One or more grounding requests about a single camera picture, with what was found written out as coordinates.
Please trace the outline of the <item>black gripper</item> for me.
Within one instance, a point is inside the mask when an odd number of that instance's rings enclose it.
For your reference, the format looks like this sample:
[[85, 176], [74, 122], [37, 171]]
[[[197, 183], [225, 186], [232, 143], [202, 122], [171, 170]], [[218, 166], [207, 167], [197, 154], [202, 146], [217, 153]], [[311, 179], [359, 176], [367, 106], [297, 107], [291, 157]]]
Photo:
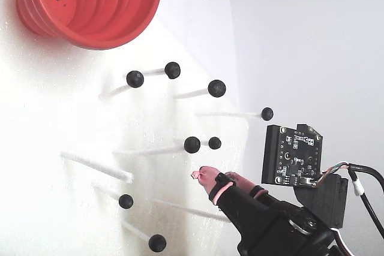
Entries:
[[330, 232], [307, 210], [285, 201], [261, 203], [256, 199], [268, 190], [232, 171], [202, 166], [191, 177], [239, 231], [240, 255], [329, 255]]

